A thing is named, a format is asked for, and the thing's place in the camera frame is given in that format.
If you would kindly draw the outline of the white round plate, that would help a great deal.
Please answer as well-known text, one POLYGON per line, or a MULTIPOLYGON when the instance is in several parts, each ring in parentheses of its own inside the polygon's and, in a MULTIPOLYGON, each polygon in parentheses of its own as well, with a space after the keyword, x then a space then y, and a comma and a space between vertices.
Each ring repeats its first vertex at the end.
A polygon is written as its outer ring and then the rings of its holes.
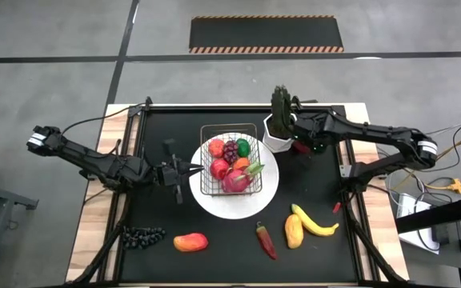
POLYGON ((235 220, 259 213, 272 201, 279 186, 279 168, 274 155, 256 137, 244 133, 221 133, 203 140, 191 161, 204 166, 204 171, 190 177, 191 193, 205 211, 219 218, 235 220), (223 141, 246 139, 252 148, 249 160, 264 165, 262 172, 241 194, 224 193, 221 182, 210 175, 213 158, 208 152, 208 145, 216 138, 223 141))

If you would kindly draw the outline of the purple grape bunch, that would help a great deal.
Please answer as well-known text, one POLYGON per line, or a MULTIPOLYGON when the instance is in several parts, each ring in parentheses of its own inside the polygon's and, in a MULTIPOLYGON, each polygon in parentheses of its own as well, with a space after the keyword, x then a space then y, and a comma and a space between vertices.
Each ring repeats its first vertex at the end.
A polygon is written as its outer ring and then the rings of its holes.
POLYGON ((239 145, 234 140, 227 141, 223 146, 223 159, 229 164, 234 164, 238 158, 238 148, 239 145))

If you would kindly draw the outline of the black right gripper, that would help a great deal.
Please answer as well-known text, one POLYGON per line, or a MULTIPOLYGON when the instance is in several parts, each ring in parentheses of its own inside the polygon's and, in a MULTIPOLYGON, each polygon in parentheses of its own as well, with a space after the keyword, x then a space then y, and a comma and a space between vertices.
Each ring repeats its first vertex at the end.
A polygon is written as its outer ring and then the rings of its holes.
MULTIPOLYGON (((309 110, 293 110, 296 117, 291 128, 295 142, 299 140, 323 140, 327 136, 325 125, 329 115, 328 108, 315 108, 309 110)), ((323 153, 323 144, 314 142, 311 144, 311 152, 323 153)))

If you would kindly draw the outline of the red orange bumpy fruit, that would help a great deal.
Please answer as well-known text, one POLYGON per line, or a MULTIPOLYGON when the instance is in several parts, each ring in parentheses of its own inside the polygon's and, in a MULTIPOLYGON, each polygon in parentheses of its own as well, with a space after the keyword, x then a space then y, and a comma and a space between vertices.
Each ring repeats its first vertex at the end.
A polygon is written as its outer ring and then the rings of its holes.
POLYGON ((224 154, 225 142, 221 139, 212 139, 208 145, 208 152, 213 158, 221 158, 224 154))

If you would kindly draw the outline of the white hexagonal plant pot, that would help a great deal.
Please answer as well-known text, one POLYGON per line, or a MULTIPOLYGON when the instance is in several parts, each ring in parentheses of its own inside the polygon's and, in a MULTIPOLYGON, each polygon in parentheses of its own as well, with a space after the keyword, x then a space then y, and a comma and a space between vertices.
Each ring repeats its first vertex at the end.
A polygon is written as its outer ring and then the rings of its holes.
POLYGON ((277 154, 288 151, 293 142, 295 141, 293 138, 283 139, 283 138, 276 138, 273 136, 268 128, 267 122, 273 118, 273 114, 268 115, 266 118, 263 119, 264 125, 264 134, 263 134, 263 144, 270 150, 271 153, 277 154))

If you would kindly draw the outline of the black power adapter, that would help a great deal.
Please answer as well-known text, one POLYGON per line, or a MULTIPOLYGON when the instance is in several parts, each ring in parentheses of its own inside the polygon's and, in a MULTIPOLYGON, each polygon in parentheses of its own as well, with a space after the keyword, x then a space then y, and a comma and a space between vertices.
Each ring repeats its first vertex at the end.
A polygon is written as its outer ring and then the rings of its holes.
POLYGON ((447 225, 437 225, 431 228, 432 241, 440 245, 446 245, 450 242, 449 230, 447 225))

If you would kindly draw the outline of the red chili pepper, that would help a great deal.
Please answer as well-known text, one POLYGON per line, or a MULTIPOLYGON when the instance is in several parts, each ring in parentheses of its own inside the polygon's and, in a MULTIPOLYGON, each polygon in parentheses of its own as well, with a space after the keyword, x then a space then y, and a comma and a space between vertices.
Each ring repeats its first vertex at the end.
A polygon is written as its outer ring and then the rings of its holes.
POLYGON ((275 245, 271 240, 271 236, 269 235, 267 228, 261 222, 257 222, 255 232, 263 250, 271 259, 276 260, 277 253, 275 245))

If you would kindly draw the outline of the black grape bunch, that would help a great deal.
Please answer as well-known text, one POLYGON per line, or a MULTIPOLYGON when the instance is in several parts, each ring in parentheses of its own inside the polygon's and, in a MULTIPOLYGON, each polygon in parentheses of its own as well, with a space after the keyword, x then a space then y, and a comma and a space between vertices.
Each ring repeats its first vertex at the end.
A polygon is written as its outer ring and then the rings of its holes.
POLYGON ((166 231, 160 227, 125 227, 122 233, 122 243, 126 249, 143 250, 157 244, 165 237, 166 231))

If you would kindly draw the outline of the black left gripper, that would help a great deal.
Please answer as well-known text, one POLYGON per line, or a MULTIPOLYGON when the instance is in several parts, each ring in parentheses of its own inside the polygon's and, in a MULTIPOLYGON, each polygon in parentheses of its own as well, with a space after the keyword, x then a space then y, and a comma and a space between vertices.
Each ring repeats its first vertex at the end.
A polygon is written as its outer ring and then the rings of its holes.
MULTIPOLYGON (((174 152, 175 140, 169 138, 163 141, 163 152, 170 156, 169 162, 163 162, 158 172, 160 183, 165 187, 170 187, 173 190, 175 201, 177 204, 182 204, 182 190, 181 190, 181 174, 178 170, 179 158, 174 152)), ((183 176, 191 176, 204 171, 204 166, 195 163, 181 162, 182 169, 189 169, 182 173, 183 176)))

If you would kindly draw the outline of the yellow orange mango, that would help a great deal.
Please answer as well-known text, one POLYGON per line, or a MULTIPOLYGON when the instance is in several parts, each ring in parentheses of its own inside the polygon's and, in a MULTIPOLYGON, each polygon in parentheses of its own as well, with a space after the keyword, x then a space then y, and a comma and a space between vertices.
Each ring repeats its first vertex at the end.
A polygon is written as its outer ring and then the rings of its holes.
POLYGON ((290 249, 297 249, 303 243, 303 224, 297 214, 291 214, 287 217, 284 225, 287 246, 290 249))

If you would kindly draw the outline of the yellow power plug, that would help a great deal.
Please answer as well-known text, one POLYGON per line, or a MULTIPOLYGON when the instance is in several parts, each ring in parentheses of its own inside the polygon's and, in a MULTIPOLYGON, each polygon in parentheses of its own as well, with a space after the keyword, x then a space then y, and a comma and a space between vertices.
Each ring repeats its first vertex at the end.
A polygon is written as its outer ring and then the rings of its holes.
POLYGON ((461 194, 461 181, 458 178, 448 178, 448 180, 450 183, 446 186, 433 186, 430 184, 425 184, 424 186, 432 190, 449 190, 456 194, 461 194))

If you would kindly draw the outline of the red orange mango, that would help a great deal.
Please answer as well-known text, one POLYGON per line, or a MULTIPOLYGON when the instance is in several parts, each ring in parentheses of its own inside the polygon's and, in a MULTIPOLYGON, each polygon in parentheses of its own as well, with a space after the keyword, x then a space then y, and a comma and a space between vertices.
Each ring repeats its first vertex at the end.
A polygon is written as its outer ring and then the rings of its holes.
POLYGON ((191 233, 174 237, 174 248, 181 252, 196 252, 204 250, 209 241, 204 234, 191 233))

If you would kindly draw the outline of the white box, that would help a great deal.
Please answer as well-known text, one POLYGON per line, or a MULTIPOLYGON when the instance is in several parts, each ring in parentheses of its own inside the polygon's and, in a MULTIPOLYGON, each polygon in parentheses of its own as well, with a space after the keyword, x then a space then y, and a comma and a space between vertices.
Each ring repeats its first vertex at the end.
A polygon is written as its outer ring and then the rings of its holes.
MULTIPOLYGON (((429 210, 431 204, 418 201, 409 194, 401 194, 398 199, 398 208, 396 218, 402 218, 423 210, 429 210)), ((439 254, 440 244, 435 242, 432 237, 432 229, 430 227, 414 230, 406 233, 399 233, 401 241, 427 250, 433 254, 439 254)))

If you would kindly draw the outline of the yellow banana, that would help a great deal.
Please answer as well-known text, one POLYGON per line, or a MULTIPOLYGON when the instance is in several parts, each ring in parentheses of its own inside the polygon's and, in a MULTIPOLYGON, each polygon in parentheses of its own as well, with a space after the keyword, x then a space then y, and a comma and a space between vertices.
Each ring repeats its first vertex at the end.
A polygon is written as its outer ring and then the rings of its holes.
POLYGON ((299 216, 303 227, 316 236, 330 237, 334 235, 335 231, 339 228, 338 223, 335 223, 333 226, 320 226, 314 222, 300 206, 296 204, 291 205, 291 211, 299 216))

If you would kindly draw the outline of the pink dragon fruit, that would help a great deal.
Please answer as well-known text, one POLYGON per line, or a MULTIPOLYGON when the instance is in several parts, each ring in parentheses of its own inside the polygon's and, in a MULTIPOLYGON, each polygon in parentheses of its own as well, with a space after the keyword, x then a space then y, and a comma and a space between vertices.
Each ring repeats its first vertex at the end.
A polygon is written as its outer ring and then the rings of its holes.
POLYGON ((231 169, 226 173, 222 180, 222 190, 224 193, 242 193, 260 174, 264 165, 259 162, 250 164, 247 168, 231 169))

